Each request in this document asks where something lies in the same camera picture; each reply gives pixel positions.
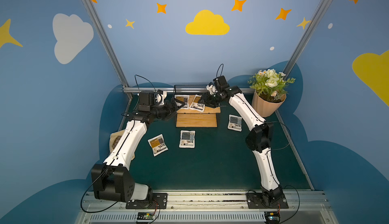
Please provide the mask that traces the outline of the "yellow coffee bag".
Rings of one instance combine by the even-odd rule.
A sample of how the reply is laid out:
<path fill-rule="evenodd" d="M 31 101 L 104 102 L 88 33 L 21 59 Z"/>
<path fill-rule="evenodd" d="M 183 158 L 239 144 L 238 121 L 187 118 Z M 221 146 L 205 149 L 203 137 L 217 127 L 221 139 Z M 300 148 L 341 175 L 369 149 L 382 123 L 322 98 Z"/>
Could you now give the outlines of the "yellow coffee bag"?
<path fill-rule="evenodd" d="M 186 103 L 186 106 L 182 109 L 188 109 L 189 108 L 189 95 L 175 95 L 174 98 L 177 98 L 178 100 L 184 101 Z"/>
<path fill-rule="evenodd" d="M 203 112 L 205 110 L 205 106 L 203 104 L 198 103 L 200 98 L 201 98 L 201 96 L 195 95 L 192 103 L 190 104 L 189 109 Z"/>
<path fill-rule="evenodd" d="M 162 134 L 149 139 L 148 142 L 152 148 L 154 157 L 168 150 Z"/>

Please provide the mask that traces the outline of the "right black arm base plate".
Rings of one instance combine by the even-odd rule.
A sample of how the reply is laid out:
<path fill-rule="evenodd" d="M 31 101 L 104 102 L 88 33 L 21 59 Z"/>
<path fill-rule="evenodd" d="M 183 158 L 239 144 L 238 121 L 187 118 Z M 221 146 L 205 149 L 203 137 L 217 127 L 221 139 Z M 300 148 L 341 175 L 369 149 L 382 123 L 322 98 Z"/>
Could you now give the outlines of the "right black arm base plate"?
<path fill-rule="evenodd" d="M 263 193 L 249 191 L 246 193 L 246 200 L 249 209 L 288 209 L 289 205 L 283 195 L 280 199 L 271 203 L 263 196 Z"/>

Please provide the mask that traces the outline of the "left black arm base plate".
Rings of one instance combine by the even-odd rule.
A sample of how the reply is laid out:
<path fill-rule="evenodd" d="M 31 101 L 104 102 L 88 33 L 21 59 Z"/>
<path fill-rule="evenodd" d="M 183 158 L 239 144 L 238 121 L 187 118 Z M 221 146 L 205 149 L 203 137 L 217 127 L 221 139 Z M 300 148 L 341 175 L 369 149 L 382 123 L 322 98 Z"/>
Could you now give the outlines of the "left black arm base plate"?
<path fill-rule="evenodd" d="M 167 200 L 167 193 L 153 193 L 152 197 L 149 195 L 145 200 L 131 200 L 126 203 L 126 209 L 166 209 Z"/>

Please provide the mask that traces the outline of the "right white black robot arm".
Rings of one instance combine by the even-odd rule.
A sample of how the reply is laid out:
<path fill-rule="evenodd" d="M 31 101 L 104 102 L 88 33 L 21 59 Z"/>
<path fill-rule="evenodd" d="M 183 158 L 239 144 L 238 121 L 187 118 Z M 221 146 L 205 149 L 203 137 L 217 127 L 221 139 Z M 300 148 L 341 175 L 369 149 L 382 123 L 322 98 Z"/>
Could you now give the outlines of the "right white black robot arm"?
<path fill-rule="evenodd" d="M 250 132 L 246 145 L 253 152 L 261 178 L 261 204 L 265 208 L 288 208 L 283 188 L 276 176 L 271 157 L 271 138 L 274 124 L 266 122 L 247 101 L 238 86 L 230 86 L 224 76 L 215 78 L 206 87 L 200 102 L 210 107 L 217 107 L 227 101 L 240 115 Z"/>

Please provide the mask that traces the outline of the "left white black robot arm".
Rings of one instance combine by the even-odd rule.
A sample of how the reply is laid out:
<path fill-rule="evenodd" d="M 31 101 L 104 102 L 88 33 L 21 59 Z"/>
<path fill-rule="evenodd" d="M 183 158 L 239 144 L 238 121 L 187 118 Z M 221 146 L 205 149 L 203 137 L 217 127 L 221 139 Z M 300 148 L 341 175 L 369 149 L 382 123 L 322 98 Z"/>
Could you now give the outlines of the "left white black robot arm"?
<path fill-rule="evenodd" d="M 136 183 L 129 169 L 150 124 L 156 119 L 169 120 L 185 105 L 181 100 L 166 97 L 167 93 L 162 90 L 139 93 L 134 111 L 126 114 L 129 120 L 118 144 L 102 164 L 95 164 L 91 170 L 95 199 L 129 203 L 144 209 L 155 205 L 151 187 Z"/>

